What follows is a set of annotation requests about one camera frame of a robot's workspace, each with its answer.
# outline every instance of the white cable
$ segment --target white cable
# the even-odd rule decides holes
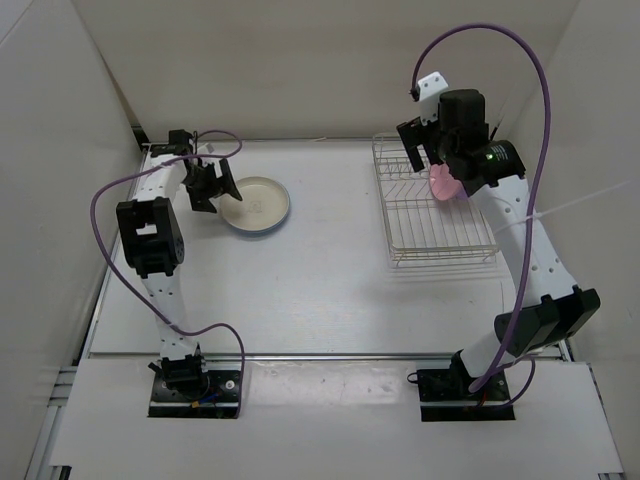
[[[589,195],[585,195],[584,197],[580,197],[580,198],[577,198],[575,200],[571,200],[570,202],[563,203],[562,205],[558,205],[557,207],[550,208],[549,210],[546,210],[544,212],[536,212],[533,215],[529,215],[529,216],[523,217],[520,220],[516,220],[515,222],[507,223],[506,225],[503,225],[502,227],[496,229],[493,232],[493,235],[495,236],[498,233],[502,232],[503,230],[506,230],[507,228],[513,227],[514,225],[519,225],[520,223],[524,223],[527,220],[529,220],[530,218],[537,219],[537,218],[544,217],[545,215],[548,215],[548,214],[553,213],[553,212],[557,212],[558,210],[562,210],[563,208],[567,208],[567,207],[571,207],[573,205],[577,205],[578,203],[582,203],[585,200],[590,200],[592,198],[599,197],[600,195],[603,195],[605,193],[608,193],[608,192],[611,192],[613,190],[617,190],[619,188],[622,188],[622,187],[624,187],[625,185],[628,185],[631,182],[632,182],[632,180],[625,180],[624,182],[618,183],[618,184],[616,184],[616,185],[614,185],[612,187],[608,187],[608,188],[604,188],[602,190],[598,190],[597,192],[593,192],[593,193],[590,193]]]

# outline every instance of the white panel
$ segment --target white panel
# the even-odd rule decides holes
[[[0,4],[0,23],[12,6]],[[0,45],[0,112],[0,472],[13,479],[26,471],[104,268],[91,195],[135,168],[139,154],[67,0],[34,2]],[[111,239],[113,210],[99,215]]]
[[[577,0],[75,0],[152,140],[170,128],[245,137],[370,136],[418,115],[416,59],[448,28],[509,26],[548,59]],[[535,85],[524,53],[495,32],[443,43],[424,73],[475,87],[494,123]]]
[[[640,3],[583,0],[549,68],[553,136],[538,210],[633,184],[543,219],[567,268],[595,287],[601,314],[576,336],[592,362],[626,471],[640,478]],[[542,130],[532,99],[513,141],[533,170]]]
[[[0,5],[0,43],[25,12],[31,0],[2,0]]]
[[[389,265],[370,142],[250,142],[231,168],[236,179],[281,182],[291,214],[273,234],[247,238],[219,216],[192,212],[178,191],[180,276],[194,330],[231,323],[253,353],[452,352],[511,308],[508,272],[462,281]],[[144,288],[122,251],[116,263]],[[205,352],[238,349],[224,330],[198,340]],[[111,277],[92,353],[159,345],[153,314]]]
[[[540,362],[513,422],[421,423],[405,362],[251,364],[238,420],[147,418],[149,359],[80,364],[54,448],[71,479],[596,480],[620,463],[585,365]],[[517,390],[528,374],[507,374]],[[117,385],[117,388],[106,388]]]

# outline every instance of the black mounting plate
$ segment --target black mounting plate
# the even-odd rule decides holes
[[[187,398],[175,390],[163,386],[162,376],[156,373],[149,401],[149,417],[155,418],[234,418],[238,412],[239,370],[209,370],[205,372],[209,388],[200,396],[206,398],[218,394],[215,403],[207,402],[198,407],[192,403],[198,398]],[[227,388],[227,382],[234,383]]]
[[[462,396],[451,385],[450,369],[417,372],[420,412],[423,422],[478,422],[515,420],[513,407],[496,408],[511,399],[504,372],[493,376],[483,390]],[[478,406],[484,397],[482,406]]]

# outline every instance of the metal frame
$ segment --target metal frame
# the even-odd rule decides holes
[[[429,188],[429,169],[413,171],[397,135],[375,135],[372,151],[395,266],[495,264],[499,248],[472,202],[436,200]]]

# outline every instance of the pink object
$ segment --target pink object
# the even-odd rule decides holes
[[[429,170],[429,184],[431,192],[438,200],[449,200],[460,192],[464,193],[462,183],[456,180],[449,173],[446,163],[442,165],[431,165]]]

